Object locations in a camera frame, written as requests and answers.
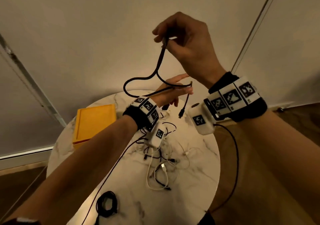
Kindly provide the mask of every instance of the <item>white marble tabletop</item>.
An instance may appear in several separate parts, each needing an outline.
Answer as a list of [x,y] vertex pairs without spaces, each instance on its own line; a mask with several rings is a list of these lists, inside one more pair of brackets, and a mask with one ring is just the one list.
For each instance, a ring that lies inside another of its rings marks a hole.
[[[130,91],[131,94],[138,96],[150,92],[152,91]],[[121,92],[102,98],[88,107],[115,104],[117,117],[120,117],[132,101],[133,98]],[[179,161],[176,168],[168,163],[165,164],[171,191],[154,191],[147,188],[146,174],[151,159],[144,160],[144,156],[136,151],[143,144],[134,144],[114,168],[96,198],[98,199],[101,194],[111,190],[116,194],[119,203],[118,213],[109,218],[100,217],[100,224],[195,225],[202,219],[218,187],[219,150],[213,134],[206,136],[198,134],[187,115],[187,111],[181,119],[178,118],[178,113],[183,105],[184,102],[180,100],[177,108],[170,106],[168,111],[163,111],[164,119],[159,120],[160,122],[171,122],[177,126],[177,130],[168,134],[166,140],[161,144],[164,157],[168,157],[170,154],[171,146],[171,158]],[[58,137],[49,158],[47,176],[74,152],[72,146],[74,125],[75,118]],[[169,131],[175,129],[170,124],[166,124],[166,126]],[[140,136],[140,133],[136,133],[130,143]],[[158,163],[159,159],[153,159],[151,169],[154,169]],[[159,180],[165,181],[162,171],[158,171],[157,176]],[[149,181],[150,186],[161,187],[154,182],[153,178],[150,178]],[[101,184],[86,199],[68,224],[82,224]],[[96,201],[94,201],[84,224],[94,224],[97,217],[95,204]]]

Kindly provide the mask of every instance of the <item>white wall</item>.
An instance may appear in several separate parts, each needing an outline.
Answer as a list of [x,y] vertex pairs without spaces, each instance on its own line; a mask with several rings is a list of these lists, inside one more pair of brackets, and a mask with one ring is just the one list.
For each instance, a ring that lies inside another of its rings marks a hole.
[[[78,108],[122,91],[155,68],[160,45],[151,31],[183,11],[208,24],[217,55],[230,70],[265,0],[0,0],[0,32],[68,122]],[[183,73],[166,53],[166,79]],[[155,89],[156,78],[129,89]],[[190,102],[207,96],[194,84]]]
[[320,0],[274,0],[236,73],[270,106],[320,102]]
[[63,129],[19,80],[9,60],[0,48],[0,157],[52,146]]

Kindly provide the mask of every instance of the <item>round table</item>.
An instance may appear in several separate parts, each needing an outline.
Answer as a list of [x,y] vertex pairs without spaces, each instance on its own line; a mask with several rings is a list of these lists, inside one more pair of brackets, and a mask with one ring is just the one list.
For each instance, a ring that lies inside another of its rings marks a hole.
[[[138,96],[151,92],[153,91],[130,91],[131,94]],[[121,92],[102,98],[88,107],[115,104],[117,118],[119,118],[132,101],[132,97]],[[147,187],[146,174],[151,158],[144,160],[144,156],[136,151],[143,144],[134,144],[119,161],[96,198],[98,199],[102,193],[111,190],[116,194],[119,203],[118,213],[109,218],[100,217],[100,224],[195,225],[205,215],[218,187],[219,150],[213,134],[206,136],[198,134],[187,111],[181,119],[178,118],[183,105],[184,101],[179,100],[179,106],[177,108],[170,106],[168,111],[163,111],[164,119],[159,120],[160,122],[171,122],[177,126],[176,131],[166,136],[162,148],[163,156],[167,157],[172,149],[171,157],[178,160],[176,168],[168,163],[165,164],[171,190],[154,191]],[[175,129],[171,124],[165,125],[169,131]],[[47,176],[74,152],[72,146],[74,126],[75,118],[58,137],[49,158]],[[141,133],[137,132],[130,143],[139,136]],[[158,163],[159,159],[153,159],[151,168],[154,169]],[[162,178],[161,173],[162,171],[157,172],[159,179]],[[154,182],[153,177],[149,181],[152,187],[161,187]],[[68,224],[82,224],[101,184],[102,182],[85,200]],[[94,224],[97,217],[95,203],[96,201],[84,224]]]

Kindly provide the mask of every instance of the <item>forearm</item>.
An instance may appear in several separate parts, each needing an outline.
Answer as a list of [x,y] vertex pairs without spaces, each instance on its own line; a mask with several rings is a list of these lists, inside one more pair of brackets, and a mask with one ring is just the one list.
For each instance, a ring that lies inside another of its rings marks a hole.
[[125,115],[98,133],[58,166],[11,218],[66,224],[113,167],[136,130],[134,120]]
[[271,111],[238,124],[264,163],[320,222],[320,147]]

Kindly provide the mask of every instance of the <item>fabric wristband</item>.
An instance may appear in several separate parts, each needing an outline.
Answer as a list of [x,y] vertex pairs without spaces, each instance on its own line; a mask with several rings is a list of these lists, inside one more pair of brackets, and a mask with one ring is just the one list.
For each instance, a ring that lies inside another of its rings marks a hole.
[[204,102],[216,120],[231,118],[240,122],[256,118],[267,110],[266,102],[245,78],[227,72],[210,89]]
[[157,104],[152,99],[140,96],[130,104],[123,115],[133,118],[138,130],[146,127],[148,131],[151,131],[159,119],[159,112]]

